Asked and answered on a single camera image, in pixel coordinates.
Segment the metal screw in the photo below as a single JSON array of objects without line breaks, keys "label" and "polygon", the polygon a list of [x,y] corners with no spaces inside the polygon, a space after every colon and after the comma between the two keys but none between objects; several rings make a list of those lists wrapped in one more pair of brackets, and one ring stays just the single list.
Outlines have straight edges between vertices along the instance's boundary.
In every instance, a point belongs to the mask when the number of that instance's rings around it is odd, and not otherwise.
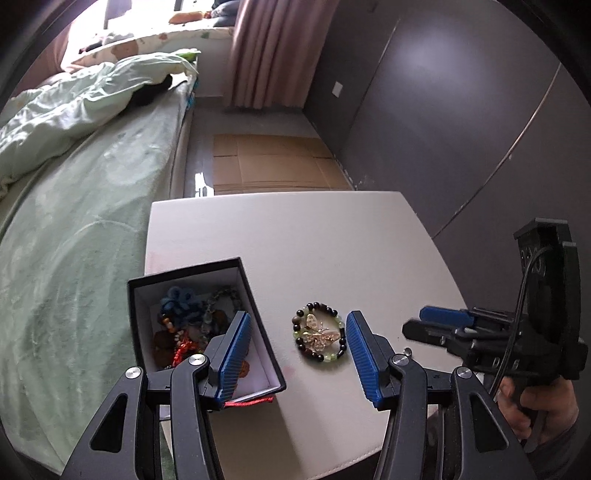
[{"label": "metal screw", "polygon": [[127,369],[127,371],[125,372],[125,376],[133,380],[134,378],[138,378],[141,372],[142,369],[140,367],[131,367]]},{"label": "metal screw", "polygon": [[392,362],[395,365],[400,365],[401,367],[403,367],[404,365],[408,365],[408,357],[406,355],[402,355],[401,353],[399,353],[398,355],[394,355],[392,357]]},{"label": "metal screw", "polygon": [[205,355],[202,355],[200,353],[196,353],[195,355],[191,355],[189,357],[189,363],[191,365],[201,365],[205,363]]},{"label": "metal screw", "polygon": [[460,367],[456,370],[456,373],[460,378],[470,378],[472,376],[472,370],[468,367]]}]

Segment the light switch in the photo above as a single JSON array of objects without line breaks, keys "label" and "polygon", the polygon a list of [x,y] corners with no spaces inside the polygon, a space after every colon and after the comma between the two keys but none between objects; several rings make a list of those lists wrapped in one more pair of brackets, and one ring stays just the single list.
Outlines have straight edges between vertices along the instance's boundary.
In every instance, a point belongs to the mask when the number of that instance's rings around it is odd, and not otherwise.
[{"label": "light switch", "polygon": [[333,95],[335,97],[340,97],[340,93],[343,90],[343,85],[340,84],[339,82],[335,82],[335,86],[333,87]]}]

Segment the hand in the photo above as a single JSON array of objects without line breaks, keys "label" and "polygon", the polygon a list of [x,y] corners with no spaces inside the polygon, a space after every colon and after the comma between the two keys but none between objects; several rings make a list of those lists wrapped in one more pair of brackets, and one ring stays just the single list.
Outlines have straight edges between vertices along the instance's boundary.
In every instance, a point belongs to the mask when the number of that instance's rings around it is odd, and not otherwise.
[{"label": "hand", "polygon": [[[497,403],[499,410],[519,440],[531,435],[531,420],[511,400],[515,384],[509,377],[503,378]],[[560,377],[550,385],[527,387],[519,398],[522,407],[548,412],[546,423],[540,434],[540,444],[549,442],[571,428],[579,416],[577,398],[573,383]]]}]

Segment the table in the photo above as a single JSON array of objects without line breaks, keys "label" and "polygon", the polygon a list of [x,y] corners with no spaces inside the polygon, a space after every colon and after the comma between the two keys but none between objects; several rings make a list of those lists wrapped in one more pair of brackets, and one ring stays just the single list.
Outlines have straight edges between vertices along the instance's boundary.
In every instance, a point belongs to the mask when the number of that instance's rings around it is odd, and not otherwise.
[{"label": "table", "polygon": [[465,308],[441,255],[401,193],[258,193],[152,205],[145,273],[242,257],[287,382],[272,404],[210,416],[227,480],[311,480],[379,451],[387,412],[363,395],[349,353],[327,369],[294,347],[291,318],[310,301],[361,310],[374,333],[423,367],[459,359],[404,339],[426,304]]}]

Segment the gold butterfly ornament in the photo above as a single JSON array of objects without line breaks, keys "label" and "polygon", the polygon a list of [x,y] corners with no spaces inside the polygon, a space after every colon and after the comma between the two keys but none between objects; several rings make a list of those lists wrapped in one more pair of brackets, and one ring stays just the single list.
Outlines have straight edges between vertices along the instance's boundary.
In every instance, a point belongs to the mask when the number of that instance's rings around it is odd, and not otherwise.
[{"label": "gold butterfly ornament", "polygon": [[323,328],[322,322],[312,313],[306,317],[306,329],[307,331],[301,334],[301,338],[304,345],[316,353],[323,352],[326,347],[340,338],[339,332]]}]

